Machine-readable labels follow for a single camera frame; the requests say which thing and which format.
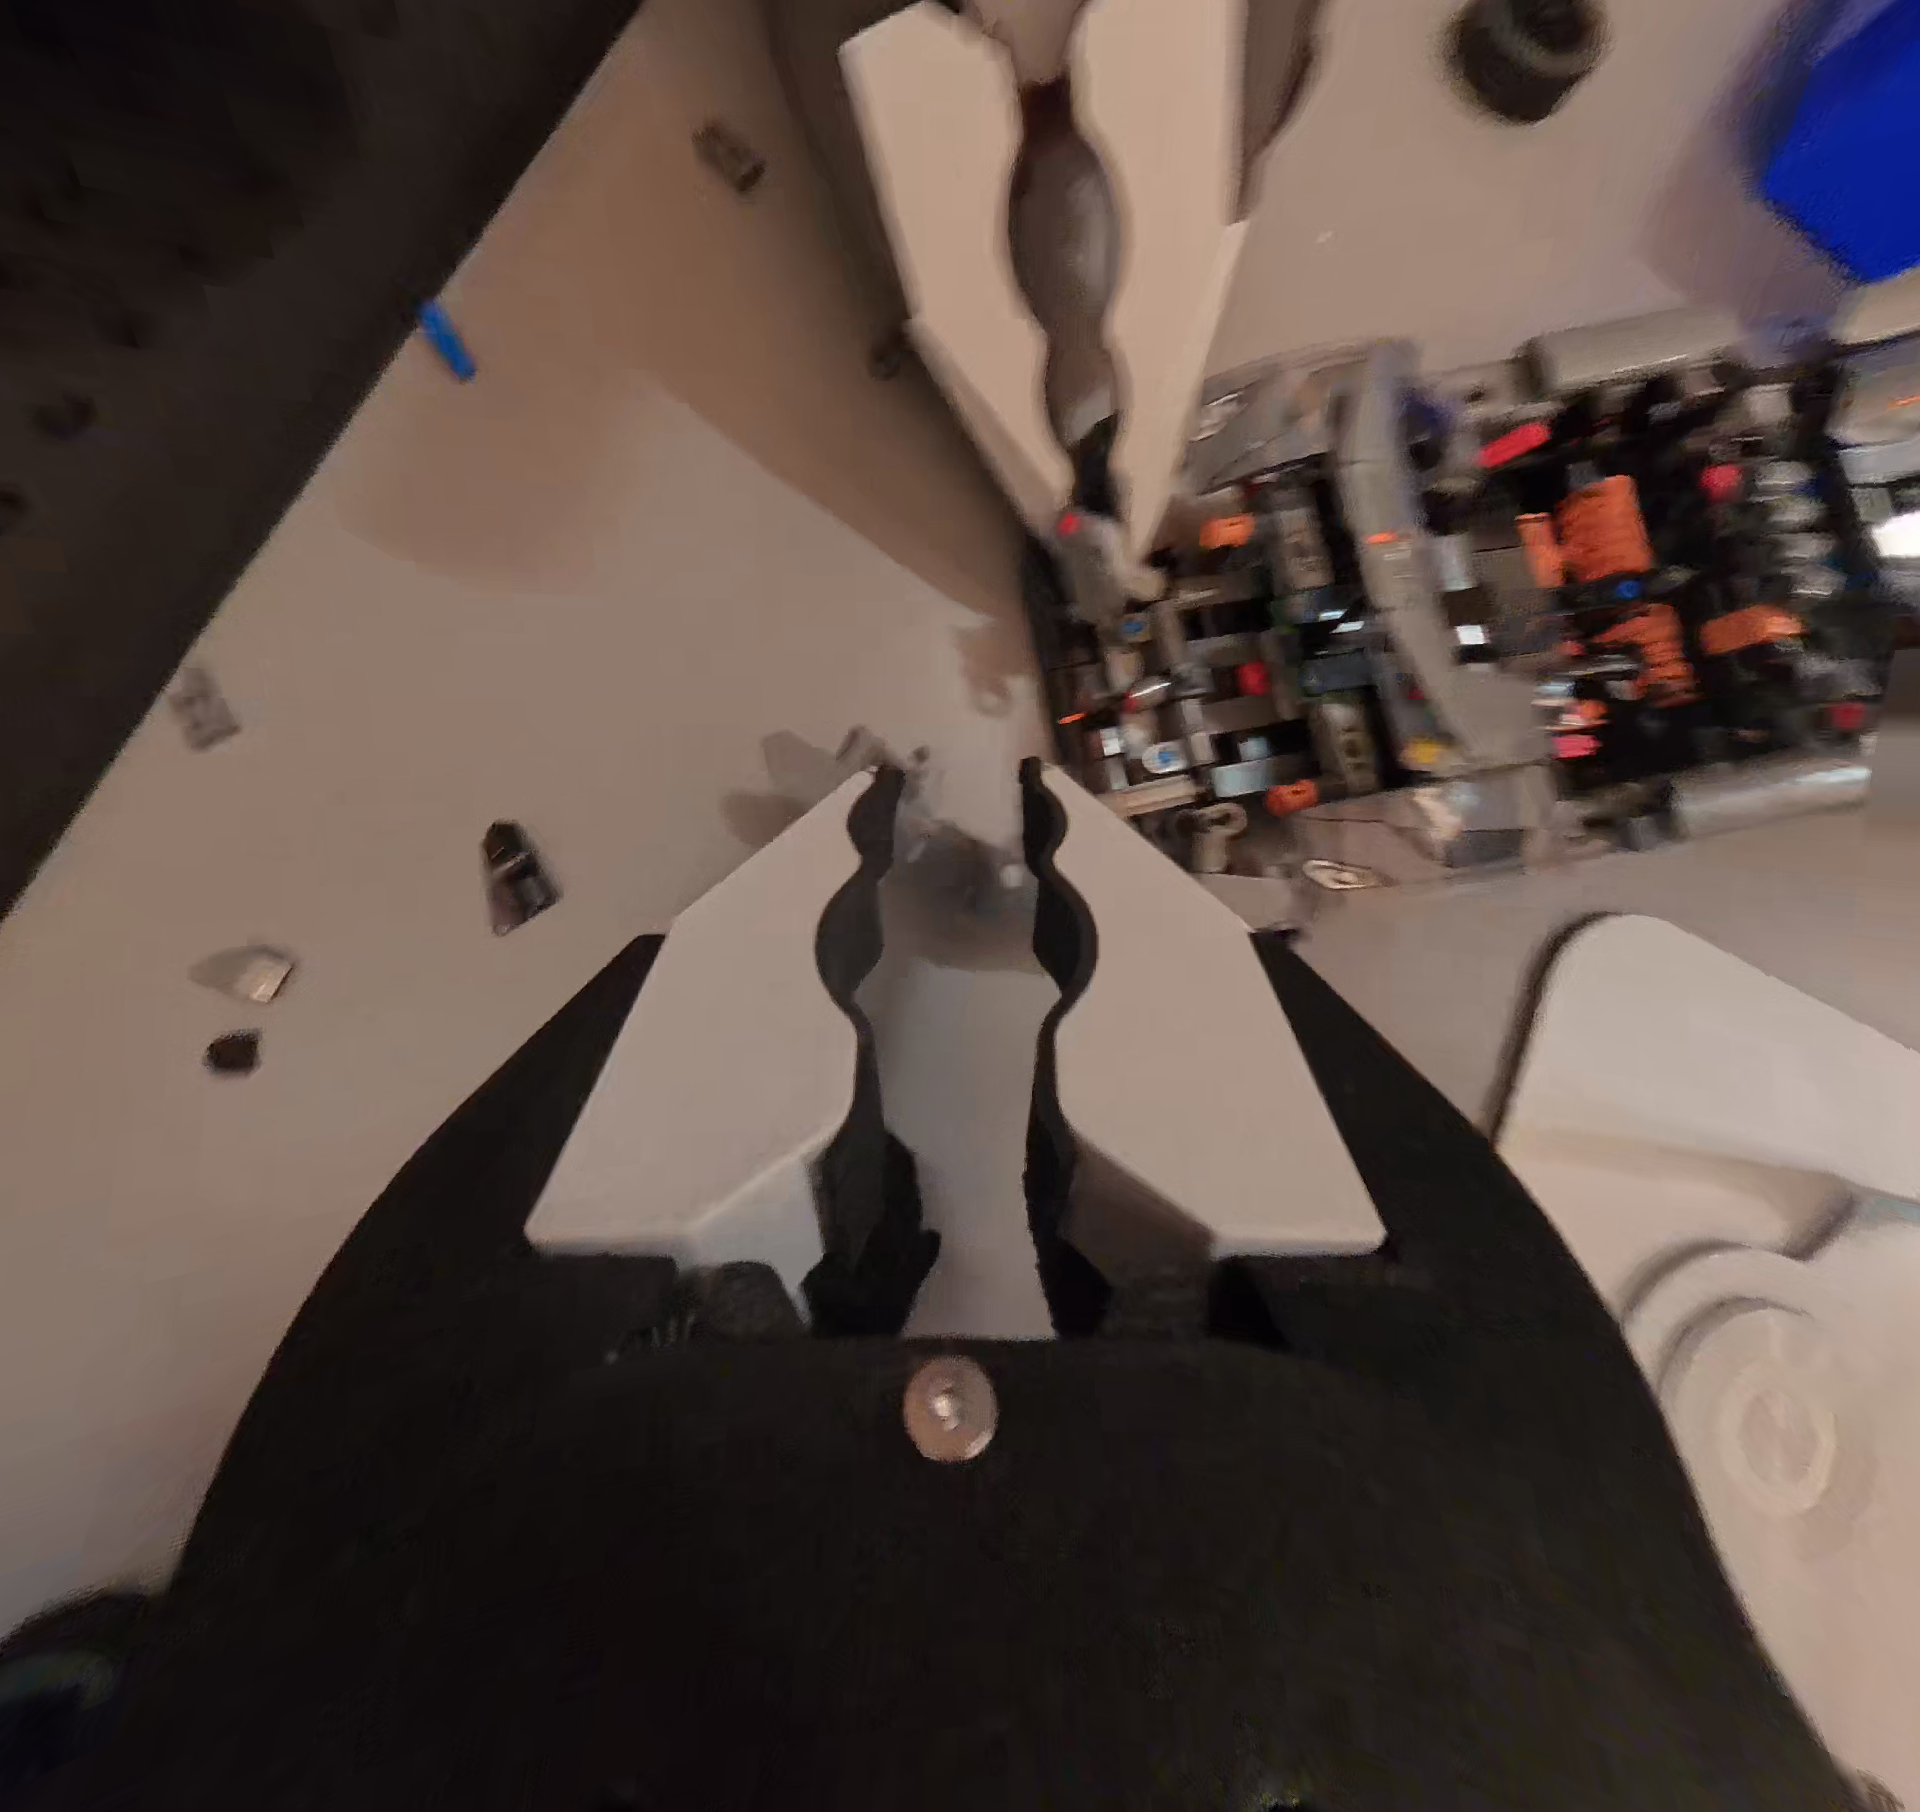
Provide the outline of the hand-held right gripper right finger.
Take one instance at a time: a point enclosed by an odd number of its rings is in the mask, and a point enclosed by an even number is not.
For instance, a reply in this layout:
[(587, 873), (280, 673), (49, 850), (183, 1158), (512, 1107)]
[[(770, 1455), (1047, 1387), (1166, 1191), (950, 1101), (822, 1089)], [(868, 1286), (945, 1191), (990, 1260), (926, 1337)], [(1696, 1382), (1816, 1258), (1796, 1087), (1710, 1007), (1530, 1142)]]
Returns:
[(1022, 1200), (1056, 1337), (1192, 1337), (1225, 1266), (1376, 1256), (1384, 1223), (1256, 930), (1100, 799), (1020, 764), (1036, 1041)]

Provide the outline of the grey lego fender assembly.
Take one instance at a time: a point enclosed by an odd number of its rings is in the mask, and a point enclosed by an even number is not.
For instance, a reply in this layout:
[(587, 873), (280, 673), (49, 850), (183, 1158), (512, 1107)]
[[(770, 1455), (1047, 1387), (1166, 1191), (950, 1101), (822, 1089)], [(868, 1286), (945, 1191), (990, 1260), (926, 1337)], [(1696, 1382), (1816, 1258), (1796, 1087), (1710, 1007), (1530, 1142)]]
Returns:
[(956, 975), (1028, 975), (1035, 957), (1036, 880), (1015, 843), (986, 840), (945, 813), (947, 777), (928, 747), (900, 751), (855, 725), (822, 747), (792, 730), (763, 738), (757, 788), (726, 792), (733, 840), (761, 850), (859, 772), (898, 771), (894, 856), (881, 885), (885, 960)]

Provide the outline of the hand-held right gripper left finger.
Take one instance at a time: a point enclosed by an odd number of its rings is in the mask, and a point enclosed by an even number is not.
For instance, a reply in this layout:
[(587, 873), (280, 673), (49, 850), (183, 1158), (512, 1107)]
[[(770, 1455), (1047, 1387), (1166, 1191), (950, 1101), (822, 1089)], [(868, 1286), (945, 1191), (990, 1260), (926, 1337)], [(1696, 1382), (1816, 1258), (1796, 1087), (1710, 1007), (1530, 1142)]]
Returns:
[(859, 1004), (898, 766), (861, 769), (684, 908), (529, 1220), (548, 1255), (774, 1272), (822, 1334), (898, 1334), (940, 1252)]

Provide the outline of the grey lego car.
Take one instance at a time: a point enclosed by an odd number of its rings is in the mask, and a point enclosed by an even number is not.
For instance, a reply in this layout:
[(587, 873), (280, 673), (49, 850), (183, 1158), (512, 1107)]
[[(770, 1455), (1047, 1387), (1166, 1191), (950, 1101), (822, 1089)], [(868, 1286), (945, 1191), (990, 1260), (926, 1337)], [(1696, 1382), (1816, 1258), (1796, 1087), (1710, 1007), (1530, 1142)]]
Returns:
[(1917, 647), (1917, 335), (1767, 356), (1714, 315), (1429, 375), (1380, 338), (1219, 376), (1143, 558), (1028, 543), (1066, 774), (1283, 924), (1865, 809)]

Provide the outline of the black triangular lego panel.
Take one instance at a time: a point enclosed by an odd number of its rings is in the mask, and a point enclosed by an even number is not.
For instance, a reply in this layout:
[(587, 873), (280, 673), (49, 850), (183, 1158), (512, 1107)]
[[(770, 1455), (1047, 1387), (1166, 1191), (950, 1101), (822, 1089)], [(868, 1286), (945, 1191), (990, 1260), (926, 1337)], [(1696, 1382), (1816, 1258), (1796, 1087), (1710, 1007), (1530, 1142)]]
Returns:
[(497, 818), (486, 827), (481, 861), (492, 936), (512, 936), (565, 899), (538, 844), (518, 821)]

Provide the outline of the blue storage bin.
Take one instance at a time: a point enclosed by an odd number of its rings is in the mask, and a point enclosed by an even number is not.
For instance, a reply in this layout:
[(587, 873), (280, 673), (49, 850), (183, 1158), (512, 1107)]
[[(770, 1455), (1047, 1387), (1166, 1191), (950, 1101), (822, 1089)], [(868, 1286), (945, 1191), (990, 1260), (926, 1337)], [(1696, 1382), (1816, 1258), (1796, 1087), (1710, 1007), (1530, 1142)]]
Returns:
[(1771, 217), (1850, 285), (1918, 264), (1918, 0), (1784, 0), (1740, 111)]

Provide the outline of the black lego wheel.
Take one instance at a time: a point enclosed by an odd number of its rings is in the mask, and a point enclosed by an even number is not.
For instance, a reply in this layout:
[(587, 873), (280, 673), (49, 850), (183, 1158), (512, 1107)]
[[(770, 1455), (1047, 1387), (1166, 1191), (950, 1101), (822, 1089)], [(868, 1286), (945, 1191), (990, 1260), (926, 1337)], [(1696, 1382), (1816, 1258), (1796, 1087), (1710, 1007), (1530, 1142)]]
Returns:
[(1512, 127), (1557, 114), (1611, 49), (1603, 0), (1464, 0), (1447, 35), (1463, 95)]

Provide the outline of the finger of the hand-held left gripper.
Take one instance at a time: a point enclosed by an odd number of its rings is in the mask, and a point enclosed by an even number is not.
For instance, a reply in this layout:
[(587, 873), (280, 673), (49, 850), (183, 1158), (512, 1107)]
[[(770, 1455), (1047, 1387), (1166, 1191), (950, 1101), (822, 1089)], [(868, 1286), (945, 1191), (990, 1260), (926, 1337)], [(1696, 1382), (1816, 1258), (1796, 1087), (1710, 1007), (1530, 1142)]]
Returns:
[(1031, 534), (1068, 506), (1058, 425), (1087, 303), (1056, 205), (1016, 193), (1028, 145), (1008, 49), (914, 0), (838, 49), (907, 335)]
[(1244, 242), (1246, 0), (1087, 0), (1070, 37), (1076, 125), (1117, 213), (1102, 344), (1117, 375), (1110, 473), (1123, 547), (1155, 551), (1183, 475)]

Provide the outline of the white book stand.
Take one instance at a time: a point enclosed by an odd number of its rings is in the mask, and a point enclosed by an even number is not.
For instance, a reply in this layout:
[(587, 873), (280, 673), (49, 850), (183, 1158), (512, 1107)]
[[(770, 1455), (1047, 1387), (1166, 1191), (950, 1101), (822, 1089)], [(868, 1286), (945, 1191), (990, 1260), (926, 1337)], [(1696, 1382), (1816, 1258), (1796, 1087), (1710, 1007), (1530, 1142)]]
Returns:
[(1917, 1127), (1909, 1047), (1641, 915), (1552, 951), (1494, 1125), (1875, 1808), (1918, 1794)]

